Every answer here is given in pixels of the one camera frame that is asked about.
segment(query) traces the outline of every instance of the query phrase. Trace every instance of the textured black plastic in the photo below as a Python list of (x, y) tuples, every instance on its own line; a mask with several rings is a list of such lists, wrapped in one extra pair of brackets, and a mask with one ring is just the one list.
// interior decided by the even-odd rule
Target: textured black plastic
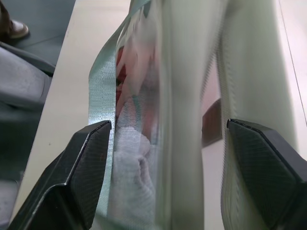
[(88, 230), (103, 183), (110, 130), (111, 123), (104, 121), (75, 133), (42, 173), (8, 230)]
[(298, 229), (307, 217), (297, 211), (307, 208), (298, 201), (307, 197), (306, 161), (272, 129), (234, 119), (227, 127), (246, 187), (267, 226)]

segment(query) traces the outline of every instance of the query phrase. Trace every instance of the green strap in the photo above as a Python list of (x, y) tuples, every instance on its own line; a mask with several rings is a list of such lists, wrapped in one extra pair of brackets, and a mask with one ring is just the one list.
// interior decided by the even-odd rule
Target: green strap
[(99, 52), (89, 75), (89, 118), (88, 123), (109, 120), (112, 124), (109, 145), (107, 151), (106, 171), (102, 185), (96, 213), (100, 216), (107, 215), (107, 206), (110, 192), (114, 129), (115, 129), (115, 106), (116, 106), (116, 46), (122, 29), (142, 6), (150, 0), (134, 0), (132, 8)]

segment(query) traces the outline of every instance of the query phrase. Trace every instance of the white table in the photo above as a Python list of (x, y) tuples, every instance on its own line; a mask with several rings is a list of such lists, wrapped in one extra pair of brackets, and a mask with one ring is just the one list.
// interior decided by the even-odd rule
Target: white table
[(77, 0), (16, 200), (16, 215), (44, 169), (88, 123), (92, 64), (129, 11), (130, 0)]

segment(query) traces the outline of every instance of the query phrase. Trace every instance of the brown shoe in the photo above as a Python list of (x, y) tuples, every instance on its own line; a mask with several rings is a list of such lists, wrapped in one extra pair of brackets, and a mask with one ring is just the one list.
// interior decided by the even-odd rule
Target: brown shoe
[(11, 20), (10, 30), (8, 32), (8, 36), (10, 39), (23, 38), (29, 34), (29, 28), (26, 24)]

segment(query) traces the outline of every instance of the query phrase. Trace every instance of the gray floor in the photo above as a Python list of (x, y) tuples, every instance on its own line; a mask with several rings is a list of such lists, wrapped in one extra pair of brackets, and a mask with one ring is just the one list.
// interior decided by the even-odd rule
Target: gray floor
[(11, 18), (26, 23), (30, 35), (8, 41), (56, 65), (75, 0), (2, 0)]

